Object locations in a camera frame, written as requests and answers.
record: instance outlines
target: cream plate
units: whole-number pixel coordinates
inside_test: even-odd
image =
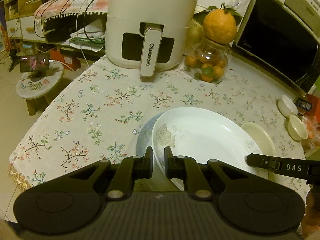
[[[151,144],[163,173],[164,147],[170,146],[175,156],[190,156],[198,163],[218,159],[268,179],[268,171],[250,167],[245,161],[250,153],[262,154],[254,140],[231,120],[206,109],[179,107],[165,112],[153,126]],[[172,182],[184,190],[181,180]]]

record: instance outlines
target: metal screw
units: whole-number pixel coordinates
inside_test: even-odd
[[[196,196],[200,198],[207,198],[211,196],[211,192],[206,189],[200,189],[196,191]]]
[[[111,190],[108,192],[108,197],[110,198],[120,198],[123,196],[123,192],[120,190]]]

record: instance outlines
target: smartphone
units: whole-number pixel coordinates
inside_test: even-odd
[[[42,71],[49,69],[50,54],[42,53],[21,56],[20,72]]]

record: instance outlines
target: drawer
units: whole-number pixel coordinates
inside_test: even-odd
[[[28,17],[23,17],[20,19],[22,39],[31,40],[31,41],[45,41],[41,24],[34,25],[34,21],[35,21],[35,17],[33,15]]]
[[[18,29],[17,29],[17,21],[18,21],[18,19],[6,21],[9,38],[11,38],[11,37],[12,38],[22,38],[20,22],[18,22]]]

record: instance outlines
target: air fryer window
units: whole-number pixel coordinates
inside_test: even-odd
[[[256,0],[238,46],[297,82],[312,69],[318,43],[280,4]]]
[[[173,45],[174,38],[162,37],[157,57],[158,63],[167,63],[170,60]],[[139,34],[123,34],[121,55],[124,59],[140,61],[142,47],[143,37],[141,37]]]

